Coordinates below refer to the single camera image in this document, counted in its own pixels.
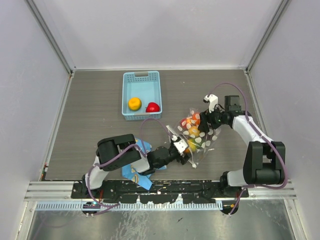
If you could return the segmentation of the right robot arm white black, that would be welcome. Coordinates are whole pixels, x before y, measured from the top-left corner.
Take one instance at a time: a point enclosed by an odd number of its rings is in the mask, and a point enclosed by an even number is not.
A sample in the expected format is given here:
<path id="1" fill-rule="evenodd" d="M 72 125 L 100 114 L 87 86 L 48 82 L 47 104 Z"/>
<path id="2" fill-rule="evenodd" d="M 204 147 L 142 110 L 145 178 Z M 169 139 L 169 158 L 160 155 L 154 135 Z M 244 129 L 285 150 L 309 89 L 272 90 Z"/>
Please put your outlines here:
<path id="1" fill-rule="evenodd" d="M 225 96 L 224 106 L 218 103 L 214 94 L 205 96 L 203 101 L 208 104 L 208 109 L 199 114 L 198 130 L 215 140 L 218 129 L 226 125 L 237 132 L 247 146 L 243 167 L 225 171 L 220 176 L 220 193 L 231 197 L 244 188 L 284 188 L 288 183 L 285 145 L 263 133 L 247 109 L 242 109 L 238 95 Z"/>

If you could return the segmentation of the orange fake fruit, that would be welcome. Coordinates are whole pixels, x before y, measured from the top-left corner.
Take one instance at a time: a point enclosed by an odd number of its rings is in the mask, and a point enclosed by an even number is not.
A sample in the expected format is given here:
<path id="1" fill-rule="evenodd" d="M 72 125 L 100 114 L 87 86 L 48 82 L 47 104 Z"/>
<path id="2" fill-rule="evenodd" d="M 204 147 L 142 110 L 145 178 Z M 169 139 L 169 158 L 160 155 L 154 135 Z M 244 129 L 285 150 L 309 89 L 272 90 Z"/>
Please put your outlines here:
<path id="1" fill-rule="evenodd" d="M 196 138 L 190 138 L 187 140 L 188 147 L 184 150 L 184 153 L 196 153 L 202 149 L 202 142 Z"/>

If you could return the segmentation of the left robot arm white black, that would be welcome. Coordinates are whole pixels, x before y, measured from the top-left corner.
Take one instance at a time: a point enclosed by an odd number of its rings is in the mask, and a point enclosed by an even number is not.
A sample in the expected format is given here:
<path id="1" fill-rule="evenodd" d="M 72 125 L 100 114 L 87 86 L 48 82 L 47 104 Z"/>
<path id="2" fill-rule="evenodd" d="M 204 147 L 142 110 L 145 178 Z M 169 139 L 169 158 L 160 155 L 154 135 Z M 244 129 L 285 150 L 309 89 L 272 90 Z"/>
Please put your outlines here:
<path id="1" fill-rule="evenodd" d="M 171 137 L 168 148 L 160 146 L 151 151 L 133 134 L 104 138 L 97 143 L 91 169 L 82 177 L 82 192 L 88 198 L 97 197 L 108 173 L 123 167 L 133 167 L 136 173 L 148 176 L 173 161 L 184 165 L 190 158 L 189 146 L 187 140 L 177 135 Z"/>

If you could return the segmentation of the clear polka dot zip bag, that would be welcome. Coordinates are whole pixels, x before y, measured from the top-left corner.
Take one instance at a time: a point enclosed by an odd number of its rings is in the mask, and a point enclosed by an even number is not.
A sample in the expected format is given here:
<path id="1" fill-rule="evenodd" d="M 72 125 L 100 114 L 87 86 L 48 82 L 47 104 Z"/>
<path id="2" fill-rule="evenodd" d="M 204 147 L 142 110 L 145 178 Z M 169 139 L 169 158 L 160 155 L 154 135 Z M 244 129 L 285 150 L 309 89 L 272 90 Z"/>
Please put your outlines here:
<path id="1" fill-rule="evenodd" d="M 184 153 L 190 155 L 188 163 L 190 163 L 194 169 L 198 167 L 200 161 L 205 158 L 207 153 L 214 149 L 213 145 L 217 141 L 218 136 L 221 132 L 221 128 L 219 127 L 217 129 L 211 129 L 207 133 L 200 132 L 198 137 L 190 136 L 188 129 L 191 126 L 197 126 L 197 129 L 199 129 L 199 124 L 200 112 L 196 108 L 190 108 L 188 115 L 179 120 L 179 122 L 174 127 L 171 127 L 169 125 L 166 126 L 171 134 L 179 136 L 186 142 L 188 142 L 188 139 L 197 139 L 199 142 L 201 141 L 202 149 L 200 151 L 194 153 Z"/>

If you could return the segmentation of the yellow fake lemon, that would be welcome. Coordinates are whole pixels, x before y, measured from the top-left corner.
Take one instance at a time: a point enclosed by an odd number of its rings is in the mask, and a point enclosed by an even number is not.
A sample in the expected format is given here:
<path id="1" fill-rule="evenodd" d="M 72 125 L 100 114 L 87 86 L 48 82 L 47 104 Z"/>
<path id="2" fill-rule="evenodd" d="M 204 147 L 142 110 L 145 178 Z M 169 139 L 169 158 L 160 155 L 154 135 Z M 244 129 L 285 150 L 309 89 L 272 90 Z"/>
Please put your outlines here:
<path id="1" fill-rule="evenodd" d="M 128 101 L 128 108 L 131 111 L 138 111 L 142 107 L 142 101 L 138 97 L 132 97 Z"/>

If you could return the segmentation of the red fake apple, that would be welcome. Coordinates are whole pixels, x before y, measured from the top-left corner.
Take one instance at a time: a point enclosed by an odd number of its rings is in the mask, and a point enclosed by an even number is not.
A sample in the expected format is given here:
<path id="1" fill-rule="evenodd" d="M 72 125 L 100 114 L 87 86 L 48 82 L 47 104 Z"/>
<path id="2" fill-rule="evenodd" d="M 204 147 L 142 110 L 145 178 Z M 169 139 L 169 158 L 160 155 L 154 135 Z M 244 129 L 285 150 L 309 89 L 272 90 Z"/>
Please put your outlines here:
<path id="1" fill-rule="evenodd" d="M 157 103 L 149 102 L 146 109 L 145 109 L 145 112 L 146 113 L 156 113 L 156 112 L 159 112 L 160 110 L 161 110 L 161 108 Z"/>

